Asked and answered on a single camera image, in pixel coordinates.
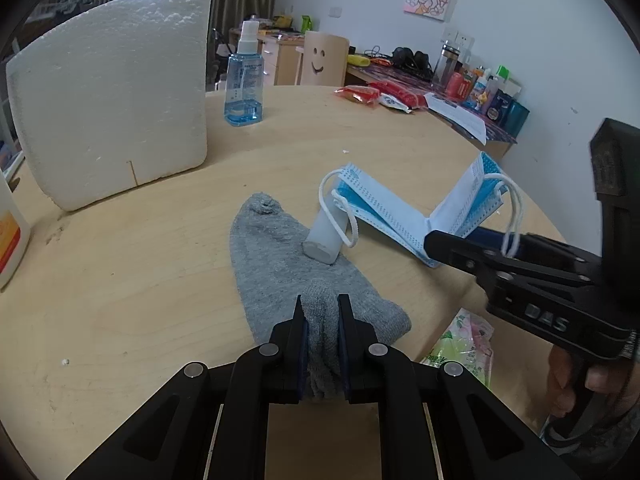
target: orange label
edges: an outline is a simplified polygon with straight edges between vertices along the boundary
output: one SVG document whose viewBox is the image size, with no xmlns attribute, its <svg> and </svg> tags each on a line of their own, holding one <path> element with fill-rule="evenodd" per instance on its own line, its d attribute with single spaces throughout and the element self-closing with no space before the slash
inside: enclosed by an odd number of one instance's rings
<svg viewBox="0 0 640 480">
<path fill-rule="evenodd" d="M 14 253 L 20 241 L 20 226 L 10 212 L 5 212 L 0 218 L 0 272 Z"/>
</svg>

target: styrofoam block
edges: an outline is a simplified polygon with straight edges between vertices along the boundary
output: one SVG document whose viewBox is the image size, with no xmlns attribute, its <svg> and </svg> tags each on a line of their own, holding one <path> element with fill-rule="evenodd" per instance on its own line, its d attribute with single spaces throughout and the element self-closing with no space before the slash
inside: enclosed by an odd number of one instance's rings
<svg viewBox="0 0 640 480">
<path fill-rule="evenodd" d="M 65 210 L 203 163 L 210 0 L 114 0 L 7 64 L 27 163 Z"/>
</svg>

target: wooden chair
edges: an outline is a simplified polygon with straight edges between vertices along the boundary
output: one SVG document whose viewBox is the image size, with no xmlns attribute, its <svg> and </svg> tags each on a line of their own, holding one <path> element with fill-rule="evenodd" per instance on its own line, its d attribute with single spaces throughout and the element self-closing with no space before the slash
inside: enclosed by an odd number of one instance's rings
<svg viewBox="0 0 640 480">
<path fill-rule="evenodd" d="M 300 84 L 342 86 L 348 54 L 347 38 L 308 31 L 305 34 L 305 51 L 300 61 Z"/>
</svg>

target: gray sock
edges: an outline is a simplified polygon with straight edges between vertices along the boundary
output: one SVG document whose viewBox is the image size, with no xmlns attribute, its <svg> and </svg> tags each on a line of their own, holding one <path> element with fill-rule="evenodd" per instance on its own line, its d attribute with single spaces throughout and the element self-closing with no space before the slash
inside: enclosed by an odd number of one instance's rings
<svg viewBox="0 0 640 480">
<path fill-rule="evenodd" d="M 338 365 L 338 294 L 348 294 L 356 319 L 371 323 L 379 341 L 392 344 L 411 329 L 407 314 L 380 298 L 341 254 L 333 265 L 302 251 L 309 229 L 265 193 L 244 202 L 230 233 L 231 262 L 255 341 L 269 340 L 273 325 L 290 319 L 296 298 L 309 323 L 309 374 L 316 397 L 335 393 Z"/>
</svg>

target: red plastic bag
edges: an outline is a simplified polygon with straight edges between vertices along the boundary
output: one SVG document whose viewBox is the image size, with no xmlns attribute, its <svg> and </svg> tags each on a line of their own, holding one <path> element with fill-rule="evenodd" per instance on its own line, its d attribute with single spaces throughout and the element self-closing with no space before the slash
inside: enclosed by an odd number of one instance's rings
<svg viewBox="0 0 640 480">
<path fill-rule="evenodd" d="M 370 87 L 380 90 L 383 94 L 389 94 L 403 102 L 409 108 L 420 108 L 427 105 L 423 95 L 416 95 L 395 81 L 374 81 Z"/>
<path fill-rule="evenodd" d="M 334 90 L 334 93 L 348 99 L 349 101 L 363 103 L 366 105 L 378 102 L 378 98 L 380 97 L 380 90 L 358 85 L 343 86 L 342 88 Z"/>
</svg>

